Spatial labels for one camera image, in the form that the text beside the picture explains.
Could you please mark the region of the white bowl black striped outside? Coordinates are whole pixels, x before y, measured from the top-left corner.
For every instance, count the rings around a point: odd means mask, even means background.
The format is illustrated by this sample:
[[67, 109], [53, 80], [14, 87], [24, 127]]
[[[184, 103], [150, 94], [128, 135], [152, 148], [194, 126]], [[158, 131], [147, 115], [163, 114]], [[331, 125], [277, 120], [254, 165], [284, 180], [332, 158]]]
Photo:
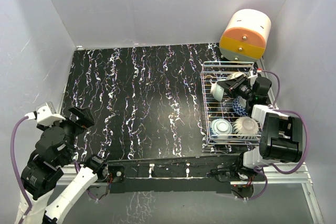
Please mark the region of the white bowl black striped outside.
[[233, 133], [240, 139], [255, 139], [259, 133], [259, 126], [254, 119], [243, 116], [233, 123]]

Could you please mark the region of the floral cream bowl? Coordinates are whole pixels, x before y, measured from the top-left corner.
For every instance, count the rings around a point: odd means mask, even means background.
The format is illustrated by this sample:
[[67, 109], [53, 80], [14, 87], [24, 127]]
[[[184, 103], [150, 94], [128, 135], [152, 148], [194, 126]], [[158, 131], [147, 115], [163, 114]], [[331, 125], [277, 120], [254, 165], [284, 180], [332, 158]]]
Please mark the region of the floral cream bowl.
[[243, 72], [234, 72], [234, 73], [228, 75], [227, 78], [226, 78], [226, 80], [231, 80], [231, 79], [239, 78], [241, 76], [245, 76], [246, 77], [246, 74], [243, 73]]

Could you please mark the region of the blue white patterned bowl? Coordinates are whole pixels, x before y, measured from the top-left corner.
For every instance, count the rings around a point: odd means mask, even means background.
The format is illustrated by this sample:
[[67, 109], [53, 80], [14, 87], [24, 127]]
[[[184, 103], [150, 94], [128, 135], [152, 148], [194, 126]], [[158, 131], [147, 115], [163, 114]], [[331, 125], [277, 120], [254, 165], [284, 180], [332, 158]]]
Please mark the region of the blue white patterned bowl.
[[209, 125], [209, 134], [213, 139], [226, 140], [232, 137], [233, 127], [226, 119], [215, 119]]

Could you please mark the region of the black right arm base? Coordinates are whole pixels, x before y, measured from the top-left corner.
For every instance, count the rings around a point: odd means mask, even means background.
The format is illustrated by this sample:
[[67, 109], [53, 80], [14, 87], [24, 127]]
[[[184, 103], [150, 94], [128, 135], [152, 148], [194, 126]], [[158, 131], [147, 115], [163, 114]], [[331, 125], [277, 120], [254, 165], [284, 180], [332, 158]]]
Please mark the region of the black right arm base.
[[241, 165], [218, 165], [211, 169], [206, 177], [215, 178], [219, 182], [240, 182], [243, 187], [249, 187], [254, 182], [264, 182], [263, 175], [258, 174], [252, 168]]

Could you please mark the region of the red patterned bowl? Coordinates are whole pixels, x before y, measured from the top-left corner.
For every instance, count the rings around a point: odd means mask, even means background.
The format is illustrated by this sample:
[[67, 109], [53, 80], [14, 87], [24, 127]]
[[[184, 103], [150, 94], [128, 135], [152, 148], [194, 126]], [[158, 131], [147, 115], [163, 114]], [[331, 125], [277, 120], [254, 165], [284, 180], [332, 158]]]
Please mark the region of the red patterned bowl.
[[232, 102], [233, 112], [240, 117], [250, 116], [251, 113], [246, 110], [248, 103], [249, 100], [246, 100], [241, 96], [236, 97]]

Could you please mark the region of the celadon green bowl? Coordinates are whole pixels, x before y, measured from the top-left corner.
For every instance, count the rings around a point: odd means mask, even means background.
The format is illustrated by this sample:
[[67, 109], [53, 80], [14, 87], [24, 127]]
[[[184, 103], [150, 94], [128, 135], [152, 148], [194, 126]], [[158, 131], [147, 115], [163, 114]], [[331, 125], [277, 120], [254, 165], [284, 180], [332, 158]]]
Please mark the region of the celadon green bowl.
[[219, 79], [218, 81], [211, 83], [210, 94], [218, 102], [222, 102], [226, 94], [225, 89], [220, 86], [220, 84], [223, 84], [225, 81], [225, 79]]

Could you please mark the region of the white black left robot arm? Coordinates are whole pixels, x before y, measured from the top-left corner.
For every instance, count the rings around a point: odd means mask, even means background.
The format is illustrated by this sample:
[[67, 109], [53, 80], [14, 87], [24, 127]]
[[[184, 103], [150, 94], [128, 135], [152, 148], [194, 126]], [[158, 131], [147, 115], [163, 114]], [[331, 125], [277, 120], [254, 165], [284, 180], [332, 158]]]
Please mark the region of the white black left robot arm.
[[[73, 162], [76, 137], [95, 124], [88, 107], [71, 106], [68, 110], [77, 120], [62, 116], [51, 102], [45, 102], [19, 119], [12, 130], [10, 158], [20, 188], [16, 223], [63, 223], [82, 194], [95, 182], [108, 177], [107, 162], [93, 154], [83, 165], [75, 166], [77, 173], [74, 179], [52, 203], [48, 202], [64, 175], [62, 168]], [[19, 172], [15, 158], [15, 136], [18, 127], [27, 120], [35, 120], [42, 134], [27, 165]]]

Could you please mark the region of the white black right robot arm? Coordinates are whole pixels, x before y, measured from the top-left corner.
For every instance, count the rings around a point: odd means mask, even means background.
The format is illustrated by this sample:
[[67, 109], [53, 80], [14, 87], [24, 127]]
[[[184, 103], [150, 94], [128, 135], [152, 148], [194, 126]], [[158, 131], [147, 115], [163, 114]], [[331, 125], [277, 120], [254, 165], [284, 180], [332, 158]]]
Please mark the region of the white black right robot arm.
[[291, 170], [276, 170], [283, 174], [296, 172], [303, 164], [309, 138], [307, 128], [300, 116], [290, 111], [271, 109], [268, 105], [268, 92], [272, 82], [265, 77], [250, 79], [241, 74], [235, 78], [221, 79], [216, 85], [223, 89], [222, 94], [245, 101], [244, 111], [248, 119], [261, 125], [258, 147], [244, 152], [234, 174], [240, 180], [247, 180], [253, 174], [253, 168], [275, 166], [276, 163], [295, 163]]

